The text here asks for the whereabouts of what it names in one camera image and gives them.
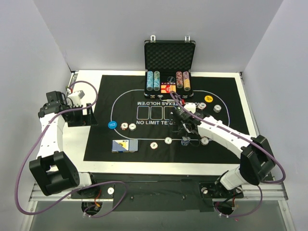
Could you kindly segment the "blue poker chip stack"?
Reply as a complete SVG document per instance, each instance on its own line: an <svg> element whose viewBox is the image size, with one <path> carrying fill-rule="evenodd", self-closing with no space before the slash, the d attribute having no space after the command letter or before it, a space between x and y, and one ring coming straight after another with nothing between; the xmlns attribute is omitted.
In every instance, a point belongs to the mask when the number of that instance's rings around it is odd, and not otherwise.
<svg viewBox="0 0 308 231"><path fill-rule="evenodd" d="M188 146L190 144L191 138L190 137L182 137L181 139L181 145L182 146Z"/></svg>

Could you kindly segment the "grey chips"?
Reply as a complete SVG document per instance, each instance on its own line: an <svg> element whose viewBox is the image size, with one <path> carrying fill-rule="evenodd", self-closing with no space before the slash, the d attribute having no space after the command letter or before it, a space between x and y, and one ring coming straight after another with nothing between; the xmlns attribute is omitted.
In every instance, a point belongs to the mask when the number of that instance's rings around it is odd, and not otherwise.
<svg viewBox="0 0 308 231"><path fill-rule="evenodd" d="M213 108L213 111L215 113L219 113L221 111L222 107L219 104L216 104Z"/></svg>
<svg viewBox="0 0 308 231"><path fill-rule="evenodd" d="M200 139L200 143L201 143L202 145L208 145L208 144L209 144L209 139L208 139L207 137L202 137L202 138Z"/></svg>
<svg viewBox="0 0 308 231"><path fill-rule="evenodd" d="M136 126L136 124L131 123L131 124L129 124L128 128L129 128L130 131L135 131L137 126Z"/></svg>

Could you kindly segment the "grey poker chip stack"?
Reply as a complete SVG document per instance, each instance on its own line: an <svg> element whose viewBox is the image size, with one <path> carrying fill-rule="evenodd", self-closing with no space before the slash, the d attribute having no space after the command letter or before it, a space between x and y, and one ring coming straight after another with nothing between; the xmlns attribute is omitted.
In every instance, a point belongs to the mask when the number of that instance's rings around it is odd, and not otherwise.
<svg viewBox="0 0 308 231"><path fill-rule="evenodd" d="M170 145L172 143L172 138L171 137L166 137L165 138L165 143Z"/></svg>

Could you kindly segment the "yellow big blind button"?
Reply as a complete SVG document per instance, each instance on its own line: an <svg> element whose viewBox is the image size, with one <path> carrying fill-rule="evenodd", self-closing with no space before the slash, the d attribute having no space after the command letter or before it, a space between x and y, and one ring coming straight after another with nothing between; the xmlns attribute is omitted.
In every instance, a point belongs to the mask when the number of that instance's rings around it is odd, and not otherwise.
<svg viewBox="0 0 308 231"><path fill-rule="evenodd" d="M207 102L207 103L211 103L211 102L213 102L213 97L211 96L211 95L206 95L205 97L204 97L204 100L205 100L205 102Z"/></svg>

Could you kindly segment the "blue small blind button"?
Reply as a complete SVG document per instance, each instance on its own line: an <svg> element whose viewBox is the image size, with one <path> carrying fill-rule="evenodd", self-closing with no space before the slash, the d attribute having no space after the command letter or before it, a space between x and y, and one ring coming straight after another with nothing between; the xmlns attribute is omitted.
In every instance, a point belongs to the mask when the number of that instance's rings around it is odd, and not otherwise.
<svg viewBox="0 0 308 231"><path fill-rule="evenodd" d="M107 126L108 126L109 129L116 129L117 128L117 122L112 120L108 123Z"/></svg>

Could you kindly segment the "red poker chip stack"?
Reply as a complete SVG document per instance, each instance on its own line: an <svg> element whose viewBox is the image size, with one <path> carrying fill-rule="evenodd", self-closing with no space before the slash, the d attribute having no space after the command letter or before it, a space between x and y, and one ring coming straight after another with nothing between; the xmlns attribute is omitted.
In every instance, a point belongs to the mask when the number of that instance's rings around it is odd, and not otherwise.
<svg viewBox="0 0 308 231"><path fill-rule="evenodd" d="M158 144L157 144L156 142L152 142L152 143L150 144L150 147L151 147L152 149L156 149L156 148L158 147Z"/></svg>

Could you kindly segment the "blue playing card deck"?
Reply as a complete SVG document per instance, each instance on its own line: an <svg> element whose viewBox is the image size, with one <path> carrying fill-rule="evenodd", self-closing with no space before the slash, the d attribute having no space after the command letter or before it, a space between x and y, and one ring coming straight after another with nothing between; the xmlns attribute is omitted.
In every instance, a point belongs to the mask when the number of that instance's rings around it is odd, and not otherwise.
<svg viewBox="0 0 308 231"><path fill-rule="evenodd" d="M113 140L113 153L134 153L138 151L138 140Z"/></svg>

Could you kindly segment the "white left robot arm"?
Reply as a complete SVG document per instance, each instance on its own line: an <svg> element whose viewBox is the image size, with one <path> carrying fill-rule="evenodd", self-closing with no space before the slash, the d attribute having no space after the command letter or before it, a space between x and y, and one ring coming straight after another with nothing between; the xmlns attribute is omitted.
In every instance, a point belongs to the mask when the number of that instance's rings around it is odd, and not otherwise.
<svg viewBox="0 0 308 231"><path fill-rule="evenodd" d="M41 128L46 131L41 139L37 158L29 162L29 170L45 196L62 191L82 188L88 198L98 195L99 186L91 173L81 173L65 154L63 148L63 129L97 125L92 108L84 115L81 106L76 111L65 112L72 107L57 100L44 104L38 113Z"/></svg>

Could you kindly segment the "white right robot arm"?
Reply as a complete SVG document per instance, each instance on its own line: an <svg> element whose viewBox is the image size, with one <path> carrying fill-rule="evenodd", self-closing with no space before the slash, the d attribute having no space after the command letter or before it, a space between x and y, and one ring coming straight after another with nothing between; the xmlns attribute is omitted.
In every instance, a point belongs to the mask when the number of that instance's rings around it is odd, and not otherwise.
<svg viewBox="0 0 308 231"><path fill-rule="evenodd" d="M251 137L240 133L198 108L192 113L176 106L172 117L186 132L220 144L240 160L238 167L223 173L215 182L216 194L221 197L246 183L259 185L275 167L269 142L261 135Z"/></svg>

